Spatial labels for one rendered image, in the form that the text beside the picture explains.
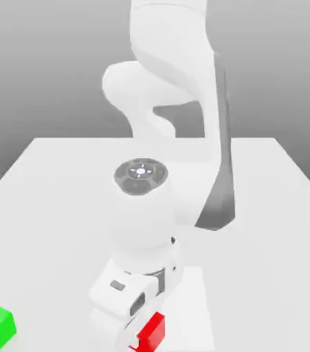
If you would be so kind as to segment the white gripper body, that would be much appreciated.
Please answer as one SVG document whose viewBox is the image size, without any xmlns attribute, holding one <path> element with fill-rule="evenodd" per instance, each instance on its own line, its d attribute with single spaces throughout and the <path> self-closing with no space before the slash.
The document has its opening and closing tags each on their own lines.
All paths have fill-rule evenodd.
<svg viewBox="0 0 310 352">
<path fill-rule="evenodd" d="M 123 302 L 92 302 L 89 332 L 98 352 L 129 352 L 136 334 L 158 310 L 158 302 L 146 302 L 134 314 Z"/>
</svg>

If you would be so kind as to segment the small red cube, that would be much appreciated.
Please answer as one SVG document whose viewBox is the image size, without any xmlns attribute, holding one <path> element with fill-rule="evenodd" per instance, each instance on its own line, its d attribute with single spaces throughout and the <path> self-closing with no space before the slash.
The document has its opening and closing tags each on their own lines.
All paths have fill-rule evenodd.
<svg viewBox="0 0 310 352">
<path fill-rule="evenodd" d="M 129 345 L 129 352 L 155 352 L 165 337 L 165 316 L 155 312 L 136 334 L 136 345 Z"/>
</svg>

